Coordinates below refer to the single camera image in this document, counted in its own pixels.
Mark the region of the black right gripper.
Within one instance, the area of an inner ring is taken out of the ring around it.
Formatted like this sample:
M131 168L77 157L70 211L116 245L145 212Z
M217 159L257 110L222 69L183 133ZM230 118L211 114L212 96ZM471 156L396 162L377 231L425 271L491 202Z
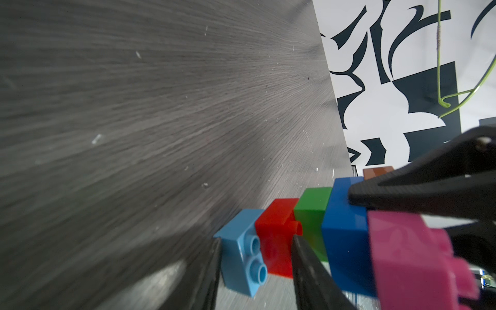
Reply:
M466 131L410 164L352 185L352 205L495 220L495 128ZM495 224L430 227L423 218L421 309L495 309Z

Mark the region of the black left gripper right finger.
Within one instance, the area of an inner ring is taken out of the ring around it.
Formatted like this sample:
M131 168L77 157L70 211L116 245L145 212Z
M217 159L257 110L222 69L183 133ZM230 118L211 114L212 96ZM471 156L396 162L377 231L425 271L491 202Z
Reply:
M293 236L291 261L298 310L356 310L303 236Z

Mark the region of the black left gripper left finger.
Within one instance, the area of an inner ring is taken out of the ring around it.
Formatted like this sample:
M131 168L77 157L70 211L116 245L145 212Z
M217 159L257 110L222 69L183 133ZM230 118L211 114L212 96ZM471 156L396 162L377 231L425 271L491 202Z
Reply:
M159 309L215 309L221 261L222 241L214 238Z

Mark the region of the light blue lego brick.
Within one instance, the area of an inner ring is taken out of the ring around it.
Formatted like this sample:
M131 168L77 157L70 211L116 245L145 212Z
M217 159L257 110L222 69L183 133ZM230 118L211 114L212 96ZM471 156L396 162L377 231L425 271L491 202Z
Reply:
M222 239L221 272L225 286L251 298L268 275L261 239L254 226L263 212L243 209L214 235Z

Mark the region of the dark blue lego brick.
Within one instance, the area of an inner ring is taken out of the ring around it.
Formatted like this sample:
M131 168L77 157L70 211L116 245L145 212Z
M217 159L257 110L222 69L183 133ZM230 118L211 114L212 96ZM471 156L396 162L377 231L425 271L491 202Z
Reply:
M338 287L376 297L367 210L348 202L350 187L363 180L361 176L335 180L321 230L331 276Z

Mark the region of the red lego brick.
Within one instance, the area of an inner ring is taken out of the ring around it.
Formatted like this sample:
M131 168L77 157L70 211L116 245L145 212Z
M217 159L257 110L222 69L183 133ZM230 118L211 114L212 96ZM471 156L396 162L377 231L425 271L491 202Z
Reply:
M255 222L263 260L272 275L293 278L293 236L303 235L302 224L294 215L297 203L297 198L276 199Z

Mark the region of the green lego brick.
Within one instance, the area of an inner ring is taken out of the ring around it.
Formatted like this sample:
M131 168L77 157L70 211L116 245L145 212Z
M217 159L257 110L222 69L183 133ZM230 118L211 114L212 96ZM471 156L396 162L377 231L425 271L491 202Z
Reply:
M332 189L307 188L294 208L294 216L302 224L303 237L321 262L328 261L321 227Z

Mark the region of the orange lego brick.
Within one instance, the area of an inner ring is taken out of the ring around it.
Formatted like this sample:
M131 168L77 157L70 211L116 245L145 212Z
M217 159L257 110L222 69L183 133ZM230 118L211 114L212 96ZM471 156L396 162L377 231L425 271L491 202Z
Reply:
M391 171L394 171L395 169L392 166L385 166L385 167L374 167L374 168L366 168L363 169L363 177L365 180L370 180L372 178L381 176L383 174L387 174Z

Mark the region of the pink lego brick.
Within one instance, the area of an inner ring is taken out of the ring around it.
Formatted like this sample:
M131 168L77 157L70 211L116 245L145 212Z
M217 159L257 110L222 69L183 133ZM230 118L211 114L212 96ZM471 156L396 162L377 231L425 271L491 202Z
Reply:
M382 309L466 309L478 300L468 263L453 254L448 233L419 214L370 211L371 261Z

